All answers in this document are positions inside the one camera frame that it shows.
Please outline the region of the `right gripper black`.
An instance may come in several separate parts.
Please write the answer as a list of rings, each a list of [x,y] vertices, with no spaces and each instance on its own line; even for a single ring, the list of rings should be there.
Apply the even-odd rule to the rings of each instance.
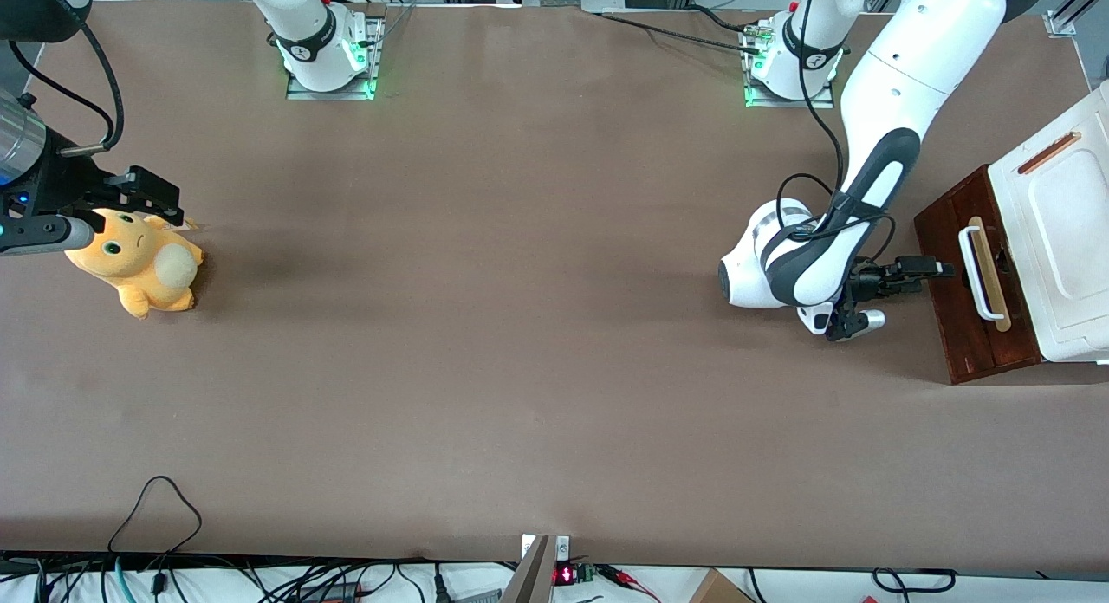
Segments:
[[[104,229],[106,219],[92,209],[108,202],[114,209],[161,217],[172,227],[185,224],[177,185],[138,165],[108,176],[90,157],[60,156],[58,150],[67,145],[71,141],[62,134],[45,133],[45,145],[35,163],[1,190],[3,217],[12,212],[21,217],[61,215]],[[106,200],[102,197],[104,187]]]

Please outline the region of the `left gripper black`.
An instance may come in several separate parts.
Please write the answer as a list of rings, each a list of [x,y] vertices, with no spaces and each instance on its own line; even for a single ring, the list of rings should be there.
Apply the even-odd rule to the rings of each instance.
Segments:
[[[855,258],[840,292],[837,308],[895,295],[920,294],[923,280],[954,278],[955,274],[952,263],[943,263],[934,256],[898,256],[898,259],[887,264]]]

